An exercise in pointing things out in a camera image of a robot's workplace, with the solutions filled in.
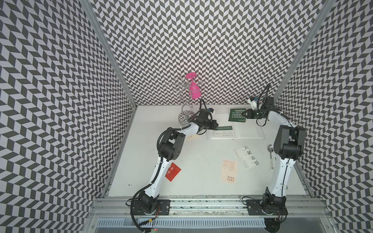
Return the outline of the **green white text card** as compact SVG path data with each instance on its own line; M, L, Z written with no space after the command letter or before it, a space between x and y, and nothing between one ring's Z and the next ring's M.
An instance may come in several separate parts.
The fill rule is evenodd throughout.
M235 131L233 126L220 126L214 129L211 138L214 139L234 139L235 138Z

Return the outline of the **white photo album bicycle cover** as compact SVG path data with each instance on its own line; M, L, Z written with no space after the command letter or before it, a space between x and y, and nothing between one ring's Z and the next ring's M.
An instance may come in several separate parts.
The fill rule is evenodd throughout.
M233 126L235 131L234 139L225 139L225 140L260 140L265 139L263 130L257 126L255 120L246 120L246 122L230 122L228 121L229 114L215 114L213 119L217 121L220 126ZM208 140L218 140L211 138L211 135L214 130L207 131Z

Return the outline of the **dark green grid card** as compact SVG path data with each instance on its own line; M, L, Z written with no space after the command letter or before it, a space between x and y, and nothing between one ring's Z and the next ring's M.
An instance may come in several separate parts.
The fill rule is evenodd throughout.
M246 117L242 115L246 111L246 108L234 108L230 109L228 121L230 122L246 122Z

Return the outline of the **white calligraphy card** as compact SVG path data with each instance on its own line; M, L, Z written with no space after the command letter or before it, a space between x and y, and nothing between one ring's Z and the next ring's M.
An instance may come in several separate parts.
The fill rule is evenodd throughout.
M234 152L236 153L236 156L238 157L238 160L244 170L259 166L259 162L247 146L234 149Z

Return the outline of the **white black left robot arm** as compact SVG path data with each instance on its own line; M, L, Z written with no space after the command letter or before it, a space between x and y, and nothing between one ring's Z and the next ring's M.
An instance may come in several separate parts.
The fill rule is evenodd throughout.
M131 199L131 210L134 209L133 205L138 203L145 213L153 214L166 173L173 161L180 156L185 139L198 135L203 130L214 130L218 127L213 113L214 109L207 108L206 102L200 98L199 110L188 118L188 125L180 128L169 127L161 133L156 142L157 164L149 184L137 191Z

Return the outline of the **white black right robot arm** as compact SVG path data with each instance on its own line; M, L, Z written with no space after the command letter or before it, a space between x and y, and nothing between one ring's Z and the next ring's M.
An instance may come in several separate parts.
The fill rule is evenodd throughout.
M274 98L269 96L270 88L271 84L267 84L258 97L250 97L251 108L242 116L255 119L259 127L270 122L278 129L270 151L275 154L275 158L270 160L275 165L274 174L258 206L264 215L287 215L287 183L292 168L304 153L306 129L291 123L289 117L275 106Z

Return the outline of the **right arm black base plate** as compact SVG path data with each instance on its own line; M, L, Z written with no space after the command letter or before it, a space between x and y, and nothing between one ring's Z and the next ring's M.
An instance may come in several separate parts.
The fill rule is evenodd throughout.
M248 214L250 216L287 216L288 211L285 207L273 206L268 204L263 207L262 200L245 200L247 206Z

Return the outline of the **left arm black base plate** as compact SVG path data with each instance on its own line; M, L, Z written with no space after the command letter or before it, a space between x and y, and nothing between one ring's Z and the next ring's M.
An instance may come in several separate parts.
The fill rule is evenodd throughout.
M171 200L157 200L149 206L142 204L139 200L135 200L131 210L135 216L145 215L160 215L168 216L170 212Z

